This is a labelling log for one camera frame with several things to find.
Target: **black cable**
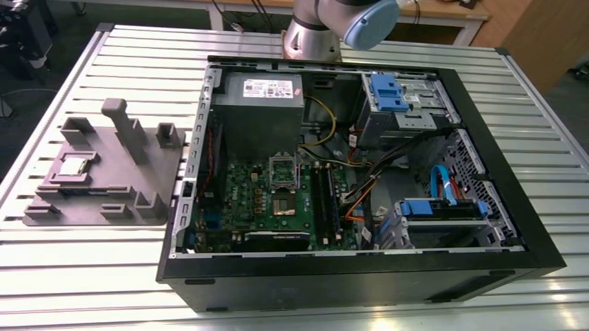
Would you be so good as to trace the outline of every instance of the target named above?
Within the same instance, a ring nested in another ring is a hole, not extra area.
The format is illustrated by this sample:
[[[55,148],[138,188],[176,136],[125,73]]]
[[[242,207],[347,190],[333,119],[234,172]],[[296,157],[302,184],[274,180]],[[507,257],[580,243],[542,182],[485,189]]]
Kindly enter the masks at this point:
[[[0,119],[4,119],[5,121],[12,121],[16,117],[15,109],[12,109],[11,115],[7,116],[7,114],[4,113],[4,101],[1,99],[1,97],[0,97],[0,114],[1,114]]]
[[[218,5],[218,2],[216,2],[215,0],[211,0],[211,2],[212,2],[212,5],[215,6],[215,8],[218,9],[218,12],[219,12],[219,14],[220,14],[220,17],[223,17],[223,20],[231,25],[232,22],[230,21],[230,19],[228,19],[227,16],[224,15],[224,12],[220,11],[220,8],[219,8],[219,5]]]
[[[363,183],[358,186],[358,188],[347,193],[347,197],[351,197],[358,192],[363,191],[369,187],[370,183],[377,180],[377,177],[382,173],[382,168],[395,159],[399,159],[403,155],[406,155],[409,150],[414,148],[418,144],[421,144],[421,142],[429,140],[433,137],[446,136],[453,132],[454,128],[443,128],[434,131],[422,132],[411,139],[405,141],[405,143],[386,151],[383,156],[374,162],[373,166],[370,167]]]
[[[272,25],[271,25],[271,21],[270,21],[270,17],[268,17],[268,14],[266,13],[266,15],[262,13],[262,9],[260,9],[260,7],[258,6],[258,3],[256,3],[256,1],[255,0],[251,0],[251,3],[254,4],[254,7],[256,8],[256,12],[258,12],[258,14],[262,16],[262,20],[264,21],[264,25],[266,25],[266,28],[268,28],[268,32],[270,33],[272,33]]]
[[[320,140],[320,133],[318,133],[316,135],[316,140]],[[320,144],[319,146],[325,149],[325,151],[327,152],[327,154],[330,155],[331,159],[338,159],[338,157],[335,156],[335,154],[333,153],[333,150],[326,146],[327,141]]]
[[[417,25],[419,25],[419,19],[422,19],[422,7],[419,5],[419,1],[415,1],[415,5],[417,5]]]
[[[413,2],[415,3],[415,14],[413,15],[413,23],[405,35],[405,41],[409,41],[410,36],[414,34],[415,27],[419,25],[419,20],[422,18],[422,7],[419,5],[419,0],[413,0]]]
[[[259,7],[262,8],[262,11],[264,12],[266,18],[268,19],[271,31],[274,31],[274,24],[272,24],[272,21],[271,21],[271,16],[268,15],[268,12],[266,12],[266,7],[264,7],[263,3],[260,2],[260,0],[256,0],[256,2],[259,4]]]

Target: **metal table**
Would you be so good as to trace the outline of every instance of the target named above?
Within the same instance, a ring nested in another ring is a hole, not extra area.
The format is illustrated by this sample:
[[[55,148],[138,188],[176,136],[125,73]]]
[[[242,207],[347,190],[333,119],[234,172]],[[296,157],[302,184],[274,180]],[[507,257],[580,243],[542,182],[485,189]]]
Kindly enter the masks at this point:
[[[0,327],[140,326],[156,330],[572,330],[589,328],[588,155],[509,56],[493,49],[382,43],[342,46],[346,61],[455,69],[568,268],[465,302],[195,314],[155,282],[164,227],[28,228],[24,207],[63,141],[59,125],[124,98],[143,127],[190,129],[208,54],[279,57],[268,34],[116,26],[93,35],[0,186]]]

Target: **cable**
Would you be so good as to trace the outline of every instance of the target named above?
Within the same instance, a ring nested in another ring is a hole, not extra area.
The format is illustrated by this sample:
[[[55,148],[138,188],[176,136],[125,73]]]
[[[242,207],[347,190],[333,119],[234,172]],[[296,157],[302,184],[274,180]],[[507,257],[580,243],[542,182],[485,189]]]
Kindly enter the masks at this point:
[[[463,194],[461,188],[458,187],[458,184],[454,180],[454,177],[450,178],[450,184],[451,184],[451,187],[457,190],[457,197],[459,195],[462,199],[466,199],[466,195]]]
[[[256,0],[256,2],[259,4],[259,7],[262,8],[262,11],[264,12],[266,19],[268,20],[270,29],[271,31],[274,31],[274,23],[271,21],[271,16],[268,15],[268,12],[266,12],[264,4],[260,2],[260,0]]]
[[[339,160],[326,159],[326,158],[318,156],[314,152],[311,152],[311,150],[307,147],[303,147],[303,146],[299,146],[299,147],[311,156],[311,158],[314,158],[314,159],[316,159],[319,161],[338,163],[338,164],[341,164],[342,166],[346,166],[346,167],[355,167],[355,168],[361,167],[361,165],[347,164],[346,162],[342,162]]]
[[[4,113],[4,101],[1,100],[0,97],[0,113],[1,113],[1,117],[0,119],[4,119],[5,121],[12,121],[16,117],[16,112],[12,111],[12,114],[7,116],[7,114]]]
[[[422,18],[422,7],[419,5],[419,1],[418,0],[414,0],[414,1],[415,1],[415,6],[417,6],[417,12],[415,12],[415,15],[417,15],[417,25],[419,25],[419,20]]]
[[[366,163],[366,165],[371,166],[371,162],[370,161],[367,161],[367,162],[357,162],[357,161],[354,161],[354,152],[355,151],[357,151],[357,148],[353,147],[350,149],[350,151],[347,152],[347,162],[350,164],[354,164],[354,165],[363,165]]]
[[[36,91],[36,92],[53,92],[53,93],[57,93],[57,91],[56,90],[52,90],[51,88],[23,88],[21,90],[16,90],[16,91],[11,91],[11,92],[7,92],[7,93],[4,93],[4,94],[0,94],[0,97],[5,97],[7,95],[12,95],[12,94],[16,94],[16,93],[20,93],[20,92],[33,92],[33,91]]]
[[[335,134],[335,126],[337,126],[337,118],[335,115],[331,111],[331,109],[327,107],[327,105],[319,101],[319,99],[316,99],[315,97],[311,97],[308,95],[304,96],[307,99],[314,100],[314,102],[316,102],[319,104],[320,107],[323,107],[325,111],[327,112],[327,114],[331,117],[331,131],[330,134],[319,141],[314,142],[314,143],[303,143],[302,145],[299,145],[300,147],[311,147],[311,146],[316,146],[320,145],[326,142],[329,142],[329,140],[333,138],[334,134]]]
[[[53,93],[57,93],[57,91],[52,90],[51,88],[23,88],[21,90],[15,90],[15,91],[7,92],[4,94],[0,94],[0,114],[1,114],[0,119],[4,119],[5,121],[12,121],[15,119],[16,111],[13,110],[12,114],[9,116],[7,116],[7,114],[4,113],[4,102],[5,101],[3,101],[1,98],[8,95],[20,93],[20,92],[53,92]]]
[[[231,26],[231,28],[232,28],[235,31],[238,31],[238,32],[243,32],[243,31],[244,31],[243,26],[242,26],[239,23],[231,21],[231,20],[227,18],[226,13],[224,13],[224,12],[220,10],[220,8],[219,8],[218,2],[216,2],[215,0],[211,0],[211,2],[212,2],[212,5],[215,6],[215,8],[216,8],[216,10],[218,10],[218,12],[219,12],[219,14],[220,14],[220,17],[222,17],[223,20],[227,22],[227,24]],[[231,12],[231,14],[232,14],[232,16],[235,17],[235,19],[236,19],[238,21],[240,21],[238,15],[235,15],[234,12]]]
[[[362,202],[362,200],[366,198],[366,195],[369,195],[370,190],[373,189],[374,185],[377,185],[377,182],[374,182],[370,187],[366,189],[366,191],[362,193],[362,195],[359,196],[357,202],[353,204],[350,210],[346,212],[346,219],[349,219],[351,217],[351,212],[354,211],[354,209],[357,209],[357,206],[359,205],[359,203]]]
[[[218,5],[218,2],[216,2],[215,0],[211,0],[211,2],[212,2],[212,5],[215,6],[215,8],[218,9],[218,12],[219,12],[219,14],[220,14],[220,17],[223,17],[223,20],[224,20],[228,24],[231,24],[232,22],[230,21],[230,19],[228,19],[227,16],[224,15],[224,12],[220,11],[220,8],[219,8],[219,5]]]
[[[264,14],[262,13],[260,7],[258,6],[258,5],[262,5],[262,3],[258,4],[258,3],[255,2],[255,0],[251,0],[251,3],[254,4],[254,7],[256,8],[256,12],[262,15],[262,20],[264,21],[266,28],[268,28],[268,32],[272,33],[274,27],[272,27],[272,24],[271,24],[272,22],[271,22],[271,20],[270,20],[268,14],[266,13],[266,15],[264,15]]]

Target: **floor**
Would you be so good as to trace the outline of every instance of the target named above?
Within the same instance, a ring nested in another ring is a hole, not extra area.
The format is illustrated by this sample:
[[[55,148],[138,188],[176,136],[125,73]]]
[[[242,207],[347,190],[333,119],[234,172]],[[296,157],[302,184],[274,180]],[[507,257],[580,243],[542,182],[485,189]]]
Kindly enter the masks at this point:
[[[0,95],[13,90],[29,88],[59,90],[95,28],[101,22],[194,29],[208,29],[210,27],[208,13],[204,10],[88,4],[87,14],[77,17],[69,3],[51,1],[49,7],[60,28],[48,56],[52,70],[41,72],[36,81],[17,81],[0,69]],[[248,15],[234,16],[228,14],[228,17],[238,19],[250,30],[267,32],[259,16]],[[288,17],[275,15],[272,17],[274,28],[286,28],[288,20]],[[16,116],[11,121],[0,119],[0,180],[11,168],[53,96],[53,92],[28,91],[4,98],[15,109]],[[586,130],[589,81],[578,81],[572,74],[566,74],[546,95],[546,100],[580,144],[589,151],[589,131]]]

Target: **wooden desk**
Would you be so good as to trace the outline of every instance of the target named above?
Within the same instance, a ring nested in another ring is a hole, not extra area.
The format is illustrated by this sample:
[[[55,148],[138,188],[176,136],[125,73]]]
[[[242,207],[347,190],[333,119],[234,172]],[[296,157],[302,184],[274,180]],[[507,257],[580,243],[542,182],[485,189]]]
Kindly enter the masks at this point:
[[[211,0],[188,0],[190,2],[211,3]],[[451,42],[455,46],[470,45],[478,29],[485,21],[491,17],[490,13],[481,5],[477,4],[473,10],[458,5],[457,2],[443,0],[418,0],[421,8],[419,25],[423,26],[451,26],[459,28],[455,39]],[[216,0],[222,11],[255,12],[256,9],[251,4],[251,0]],[[292,13],[292,3],[295,0],[262,0],[267,12],[271,14]],[[415,19],[417,6],[405,6],[401,9],[399,23],[411,24]],[[216,8],[211,5],[208,10],[211,15],[212,30],[223,29],[223,17]]]
[[[481,3],[470,10],[461,7],[457,2],[446,2],[443,0],[418,1],[421,7],[419,25],[459,28],[458,34],[454,33],[451,35],[451,38],[455,36],[455,39],[451,39],[450,43],[455,46],[470,45],[482,23],[491,17]],[[211,19],[211,29],[223,30],[223,16],[212,5],[211,0],[84,0],[84,2],[207,10]],[[262,0],[266,11],[271,14],[282,15],[292,15],[294,2],[295,0]],[[251,0],[216,0],[216,3],[220,11],[256,12]],[[414,16],[415,5],[406,6],[401,9],[398,22],[411,24]]]

